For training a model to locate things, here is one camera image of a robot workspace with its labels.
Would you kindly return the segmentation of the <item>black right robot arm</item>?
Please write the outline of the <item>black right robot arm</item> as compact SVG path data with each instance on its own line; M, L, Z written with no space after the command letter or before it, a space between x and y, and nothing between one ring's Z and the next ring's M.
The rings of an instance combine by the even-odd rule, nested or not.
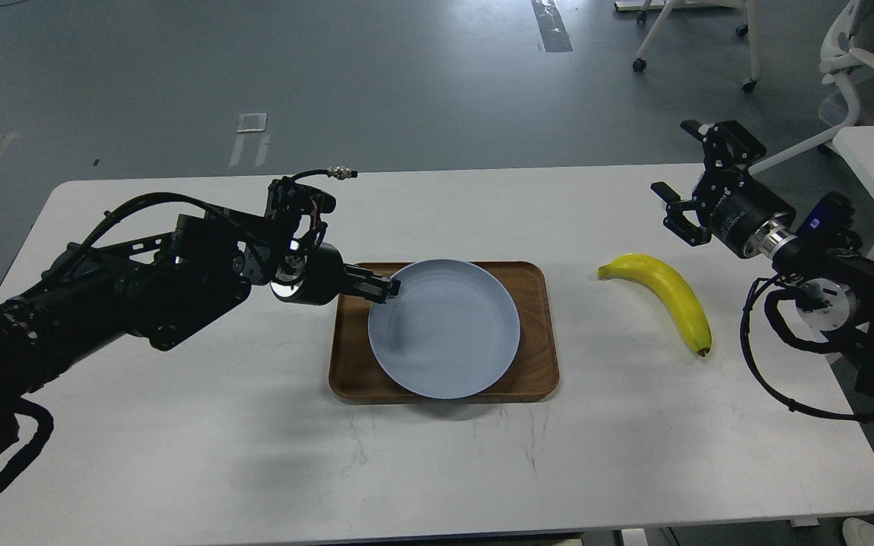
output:
M852 204L827 193L794 231L794 208L750 176L766 148L745 127L685 120L682 128L700 142L704 171L690 199L663 182L652 184L665 204L663 224L691 246L718 239L738 258L765 256L774 269L772 277L752 283L742 310L740 345L750 373L791 412L874 424L874 412L832 412L780 393L763 378L750 348L750 314L763 300L764 315L784 344L839 353L856 366L854 390L874 398L874 260L860 255Z

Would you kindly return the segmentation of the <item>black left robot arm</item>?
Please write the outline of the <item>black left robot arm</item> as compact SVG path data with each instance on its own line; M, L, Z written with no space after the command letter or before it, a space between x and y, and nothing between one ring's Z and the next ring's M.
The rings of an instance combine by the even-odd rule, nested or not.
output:
M53 431L27 400L84 357L126 334L170 350L270 286L280 301L320 306L339 295L384 304L398 280L347 264L325 242L335 197L303 184L346 180L337 167L278 177L252 215L171 191L108 211L24 293L0 303L0 494Z

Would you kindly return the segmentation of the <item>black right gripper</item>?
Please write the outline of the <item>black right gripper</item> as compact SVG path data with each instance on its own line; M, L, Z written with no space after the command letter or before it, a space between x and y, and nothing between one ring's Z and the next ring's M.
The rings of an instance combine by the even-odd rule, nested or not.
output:
M707 244L713 235L739 259L759 253L759 235L770 221L790 227L797 211L762 183L749 179L749 167L767 155L767 148L738 121L684 120L681 127L700 142L704 172L695 189L700 191L700 221L687 216L697 201L683 200L666 182L651 184L651 191L665 207L663 225L690 246Z

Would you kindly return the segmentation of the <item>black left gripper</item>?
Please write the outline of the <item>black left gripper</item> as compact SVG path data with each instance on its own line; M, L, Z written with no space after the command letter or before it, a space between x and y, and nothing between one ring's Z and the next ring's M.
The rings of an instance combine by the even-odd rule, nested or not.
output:
M308 258L301 281L295 284L272 282L269 287L274 297L285 303L322 306L342 293L385 304L398 297L401 281L372 271L345 271L336 246L323 244Z

